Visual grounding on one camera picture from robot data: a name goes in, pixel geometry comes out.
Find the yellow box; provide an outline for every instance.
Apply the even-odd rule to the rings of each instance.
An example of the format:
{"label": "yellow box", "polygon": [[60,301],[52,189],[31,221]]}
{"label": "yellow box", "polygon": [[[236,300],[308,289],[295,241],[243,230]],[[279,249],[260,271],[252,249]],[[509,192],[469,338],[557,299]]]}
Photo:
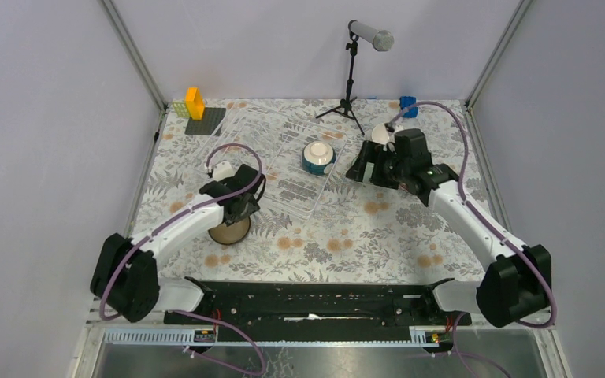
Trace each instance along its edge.
{"label": "yellow box", "polygon": [[187,91],[187,97],[184,99],[187,103],[187,109],[193,120],[201,120],[205,111],[205,104],[202,103],[202,97],[197,87],[191,87]]}

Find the floral tablecloth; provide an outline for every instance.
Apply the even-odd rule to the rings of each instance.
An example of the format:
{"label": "floral tablecloth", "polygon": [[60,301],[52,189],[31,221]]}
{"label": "floral tablecloth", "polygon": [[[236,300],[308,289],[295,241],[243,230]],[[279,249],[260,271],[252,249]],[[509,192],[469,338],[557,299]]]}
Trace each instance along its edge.
{"label": "floral tablecloth", "polygon": [[[346,133],[347,145],[309,220],[295,219],[278,209],[262,209],[253,216],[250,234],[241,243],[222,246],[203,234],[175,254],[162,275],[202,280],[412,284],[449,277],[480,280],[483,269],[469,247],[444,219],[416,197],[344,178],[364,137],[353,121],[338,115],[314,118],[337,103],[338,100],[206,100],[207,106],[223,106],[228,113],[255,104],[321,123]],[[459,101],[442,103],[462,115]],[[369,133],[374,125],[395,116],[399,107],[397,101],[357,100],[354,111]],[[189,165],[194,151],[209,136],[185,135],[186,123],[174,112],[167,115],[134,232],[163,221],[208,181],[207,176],[200,176]],[[402,119],[399,124],[425,133],[435,163],[460,169],[460,132],[442,109],[421,107],[417,118]],[[475,202],[488,208],[473,151],[466,186]]]}

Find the white bowl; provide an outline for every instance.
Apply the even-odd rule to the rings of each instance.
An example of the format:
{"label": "white bowl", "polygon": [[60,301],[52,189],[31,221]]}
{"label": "white bowl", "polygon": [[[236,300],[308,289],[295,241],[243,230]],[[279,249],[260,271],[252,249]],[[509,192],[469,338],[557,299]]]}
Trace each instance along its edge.
{"label": "white bowl", "polygon": [[302,152],[308,162],[315,165],[326,165],[331,162],[334,153],[332,147],[324,142],[312,142]]}

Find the microphone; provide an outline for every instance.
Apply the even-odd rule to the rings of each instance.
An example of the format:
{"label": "microphone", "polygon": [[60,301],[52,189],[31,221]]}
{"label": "microphone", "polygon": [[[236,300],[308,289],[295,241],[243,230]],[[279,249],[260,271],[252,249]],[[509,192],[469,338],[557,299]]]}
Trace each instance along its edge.
{"label": "microphone", "polygon": [[356,34],[365,41],[372,43],[377,51],[389,51],[393,47],[393,34],[388,30],[377,30],[356,20],[349,22],[349,32]]}

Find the reflective floor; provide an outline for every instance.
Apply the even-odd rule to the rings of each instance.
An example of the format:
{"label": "reflective floor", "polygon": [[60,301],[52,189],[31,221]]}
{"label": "reflective floor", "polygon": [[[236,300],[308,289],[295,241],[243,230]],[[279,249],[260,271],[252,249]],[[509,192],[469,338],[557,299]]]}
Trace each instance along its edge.
{"label": "reflective floor", "polygon": [[[491,358],[513,378],[545,377],[534,337],[525,330],[458,332],[460,351]],[[266,377],[372,378],[372,377],[471,377],[457,357],[420,358],[423,349],[407,347],[308,347],[263,348],[268,362]],[[244,369],[259,370],[253,349],[216,346],[209,355]],[[503,377],[494,367],[467,359],[479,377]],[[237,378],[243,374],[199,358],[190,359],[174,346],[105,345],[95,377],[129,378]]]}

